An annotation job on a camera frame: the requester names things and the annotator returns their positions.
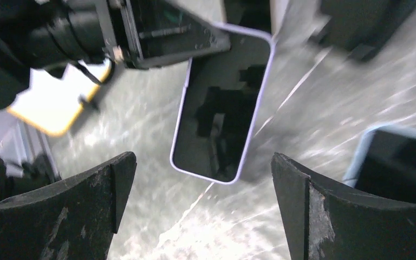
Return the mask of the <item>phone with beige case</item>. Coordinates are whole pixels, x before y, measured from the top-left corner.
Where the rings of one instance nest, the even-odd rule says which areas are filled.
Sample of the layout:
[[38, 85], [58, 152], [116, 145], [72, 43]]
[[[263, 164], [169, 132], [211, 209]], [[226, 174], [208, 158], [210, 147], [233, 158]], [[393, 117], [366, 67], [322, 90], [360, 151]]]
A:
[[229, 24], [257, 29], [275, 36], [287, 13], [289, 0], [224, 0], [224, 20]]

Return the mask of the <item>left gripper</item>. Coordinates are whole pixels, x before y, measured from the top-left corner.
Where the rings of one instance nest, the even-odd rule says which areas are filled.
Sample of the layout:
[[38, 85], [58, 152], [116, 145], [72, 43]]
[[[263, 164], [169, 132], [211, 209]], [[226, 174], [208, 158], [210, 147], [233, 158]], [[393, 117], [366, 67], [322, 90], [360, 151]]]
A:
[[175, 1], [97, 1], [105, 53], [128, 68], [169, 66], [230, 49], [229, 33]]

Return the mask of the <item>phone with light blue case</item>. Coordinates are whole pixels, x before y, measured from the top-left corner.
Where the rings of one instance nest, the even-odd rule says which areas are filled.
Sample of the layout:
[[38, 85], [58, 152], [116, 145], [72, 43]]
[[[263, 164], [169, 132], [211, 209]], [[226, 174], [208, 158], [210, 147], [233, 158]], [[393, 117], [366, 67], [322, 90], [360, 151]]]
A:
[[416, 204], [416, 128], [395, 124], [368, 128], [342, 182], [372, 195]]

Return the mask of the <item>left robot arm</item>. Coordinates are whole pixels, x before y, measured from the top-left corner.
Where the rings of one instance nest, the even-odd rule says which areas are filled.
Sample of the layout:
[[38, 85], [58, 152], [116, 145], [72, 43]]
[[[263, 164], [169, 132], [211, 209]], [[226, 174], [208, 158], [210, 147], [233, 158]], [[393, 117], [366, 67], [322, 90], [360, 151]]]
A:
[[0, 110], [30, 86], [30, 70], [60, 79], [104, 60], [146, 70], [230, 49], [229, 34], [174, 1], [0, 1]]

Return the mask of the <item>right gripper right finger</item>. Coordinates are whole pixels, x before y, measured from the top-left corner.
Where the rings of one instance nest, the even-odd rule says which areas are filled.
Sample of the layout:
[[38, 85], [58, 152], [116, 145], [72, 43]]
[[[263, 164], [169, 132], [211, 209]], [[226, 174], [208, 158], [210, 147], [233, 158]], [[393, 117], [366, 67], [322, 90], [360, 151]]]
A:
[[271, 173], [292, 259], [416, 259], [416, 172], [350, 187], [275, 153]]

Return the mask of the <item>phone with lilac case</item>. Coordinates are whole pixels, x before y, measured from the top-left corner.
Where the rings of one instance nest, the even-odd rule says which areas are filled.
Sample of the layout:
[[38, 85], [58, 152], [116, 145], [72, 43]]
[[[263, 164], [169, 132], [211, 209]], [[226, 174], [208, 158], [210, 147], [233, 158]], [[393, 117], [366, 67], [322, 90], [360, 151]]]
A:
[[241, 174], [275, 45], [269, 33], [217, 24], [228, 51], [190, 59], [173, 143], [172, 167], [219, 184]]

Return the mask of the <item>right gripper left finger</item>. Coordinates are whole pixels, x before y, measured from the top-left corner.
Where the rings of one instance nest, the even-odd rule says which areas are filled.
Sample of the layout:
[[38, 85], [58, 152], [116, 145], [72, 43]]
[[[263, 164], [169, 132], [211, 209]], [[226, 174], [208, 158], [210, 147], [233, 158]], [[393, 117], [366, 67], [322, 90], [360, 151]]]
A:
[[0, 200], [0, 259], [106, 259], [136, 167], [135, 154], [124, 152]]

